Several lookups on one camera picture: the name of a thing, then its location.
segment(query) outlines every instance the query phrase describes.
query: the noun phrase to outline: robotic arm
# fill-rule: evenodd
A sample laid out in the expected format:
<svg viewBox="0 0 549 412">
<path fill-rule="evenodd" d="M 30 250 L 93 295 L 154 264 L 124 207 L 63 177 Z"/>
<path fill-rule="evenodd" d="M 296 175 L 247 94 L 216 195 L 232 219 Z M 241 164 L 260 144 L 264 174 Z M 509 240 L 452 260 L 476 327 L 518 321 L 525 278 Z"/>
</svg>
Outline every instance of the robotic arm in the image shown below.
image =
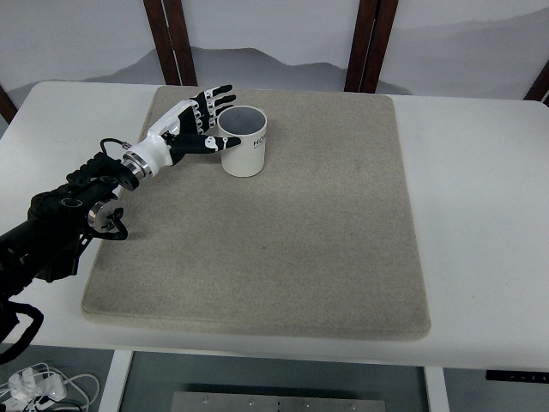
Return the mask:
<svg viewBox="0 0 549 412">
<path fill-rule="evenodd" d="M 148 130 L 146 138 L 130 146 L 116 139 L 101 142 L 102 151 L 67 176 L 67 183 L 31 200 L 27 220 L 0 236 L 0 342 L 24 313 L 33 323 L 21 339 L 0 354 L 0 364 L 13 360 L 30 344 L 43 322 L 42 313 L 9 299 L 34 278 L 53 282 L 76 275 L 78 261 L 93 238 L 125 240 L 124 210 L 113 191 L 121 185 L 133 191 L 162 167 L 179 163 L 186 154 L 214 153 L 240 144 L 237 137 L 204 135 L 217 123 L 232 86 L 209 89 L 180 101 Z M 127 149 L 122 160 L 109 157 L 106 142 Z"/>
</svg>

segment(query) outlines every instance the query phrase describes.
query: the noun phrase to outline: white paper cup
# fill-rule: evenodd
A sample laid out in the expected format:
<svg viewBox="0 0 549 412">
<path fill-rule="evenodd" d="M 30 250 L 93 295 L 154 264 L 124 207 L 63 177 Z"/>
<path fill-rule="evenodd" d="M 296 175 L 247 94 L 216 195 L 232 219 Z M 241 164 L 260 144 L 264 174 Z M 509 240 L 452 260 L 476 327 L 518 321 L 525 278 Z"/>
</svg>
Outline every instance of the white paper cup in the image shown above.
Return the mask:
<svg viewBox="0 0 549 412">
<path fill-rule="evenodd" d="M 229 107 L 217 120 L 220 137 L 239 137 L 241 143 L 221 150 L 221 165 L 232 176 L 258 174 L 265 163 L 265 113 L 252 106 Z"/>
</svg>

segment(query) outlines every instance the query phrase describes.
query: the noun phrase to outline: felt mat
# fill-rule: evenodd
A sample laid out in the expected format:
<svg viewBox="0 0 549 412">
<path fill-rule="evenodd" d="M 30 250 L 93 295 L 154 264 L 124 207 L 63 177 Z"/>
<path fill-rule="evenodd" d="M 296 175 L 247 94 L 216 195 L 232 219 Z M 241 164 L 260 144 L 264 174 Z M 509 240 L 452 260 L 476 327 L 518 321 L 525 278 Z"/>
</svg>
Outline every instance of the felt mat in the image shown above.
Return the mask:
<svg viewBox="0 0 549 412">
<path fill-rule="evenodd" d="M 145 130 L 198 88 L 160 88 Z M 188 154 L 125 191 L 83 297 L 95 322 L 413 340 L 430 329 L 395 109 L 375 94 L 236 90 L 268 118 L 265 167 Z"/>
</svg>

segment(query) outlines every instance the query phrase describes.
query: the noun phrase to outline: white cable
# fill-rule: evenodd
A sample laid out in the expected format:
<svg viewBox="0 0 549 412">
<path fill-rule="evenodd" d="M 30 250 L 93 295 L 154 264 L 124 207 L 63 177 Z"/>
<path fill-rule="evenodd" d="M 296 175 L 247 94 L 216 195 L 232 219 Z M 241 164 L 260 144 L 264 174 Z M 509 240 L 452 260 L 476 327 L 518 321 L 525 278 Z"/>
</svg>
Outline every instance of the white cable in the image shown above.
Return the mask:
<svg viewBox="0 0 549 412">
<path fill-rule="evenodd" d="M 97 397 L 99 396 L 100 394 L 100 389 L 101 389 L 101 383 L 100 383 L 100 380 L 95 378 L 93 375 L 89 374 L 89 373 L 83 373 L 81 375 L 76 375 L 76 376 L 73 376 L 72 378 L 70 379 L 67 379 L 65 380 L 63 383 L 64 384 L 72 384 L 72 381 L 75 380 L 75 379 L 79 379 L 79 378 L 91 378 L 95 381 L 95 384 L 97 385 L 97 389 L 95 390 L 95 395 L 94 397 L 92 398 L 91 401 L 89 401 L 89 404 L 91 405 L 92 403 L 95 402 L 95 400 L 97 399 Z"/>
<path fill-rule="evenodd" d="M 85 409 L 86 411 L 89 410 L 89 407 L 90 405 L 97 399 L 97 396 L 99 395 L 100 393 L 100 382 L 97 378 L 95 378 L 93 375 L 90 375 L 88 373 L 83 373 L 81 375 L 76 375 L 76 376 L 73 376 L 72 378 L 69 378 L 67 377 L 67 375 L 65 375 L 63 372 L 61 372 L 60 370 L 56 369 L 55 367 L 51 367 L 50 368 L 52 371 L 55 371 L 56 373 L 59 373 L 61 376 L 63 376 L 63 378 L 65 379 L 64 380 L 64 384 L 71 384 L 77 391 L 79 391 L 81 393 L 81 395 L 84 397 L 84 399 L 86 399 L 86 404 L 82 406 L 83 409 Z M 89 400 L 89 397 L 87 396 L 86 392 L 84 392 L 80 386 L 78 386 L 77 384 L 75 384 L 73 382 L 74 379 L 78 379 L 78 378 L 91 378 L 95 381 L 95 384 L 97 385 L 97 390 L 95 392 L 95 395 L 94 397 L 92 398 L 92 400 L 90 401 Z"/>
</svg>

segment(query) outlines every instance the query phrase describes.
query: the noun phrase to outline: mountain mural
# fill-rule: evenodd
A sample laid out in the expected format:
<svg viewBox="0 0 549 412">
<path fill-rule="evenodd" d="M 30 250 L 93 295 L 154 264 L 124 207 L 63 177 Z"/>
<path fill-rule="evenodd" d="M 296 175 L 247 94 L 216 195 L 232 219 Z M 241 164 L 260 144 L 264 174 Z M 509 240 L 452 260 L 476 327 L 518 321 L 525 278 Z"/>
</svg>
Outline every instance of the mountain mural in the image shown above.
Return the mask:
<svg viewBox="0 0 549 412">
<path fill-rule="evenodd" d="M 501 21 L 394 27 L 377 93 L 522 99 L 549 58 L 548 39 L 549 7 Z M 204 88 L 231 83 L 237 88 L 342 91 L 347 73 L 328 63 L 284 64 L 254 48 L 193 47 L 192 52 Z M 81 81 L 164 84 L 155 51 L 115 73 Z M 34 84 L 8 91 L 16 106 Z"/>
<path fill-rule="evenodd" d="M 196 77 L 201 87 L 232 84 L 235 88 L 277 90 L 343 91 L 347 70 L 333 64 L 314 63 L 296 66 L 284 64 L 252 48 L 207 50 L 192 48 Z M 82 82 L 164 84 L 156 51 L 152 50 L 137 63 L 108 76 L 82 79 Z M 30 93 L 36 83 L 8 91 L 16 106 Z M 381 83 L 378 93 L 410 94 L 405 88 Z"/>
<path fill-rule="evenodd" d="M 503 21 L 394 28 L 381 78 L 413 94 L 521 99 L 549 58 L 549 7 Z"/>
</svg>

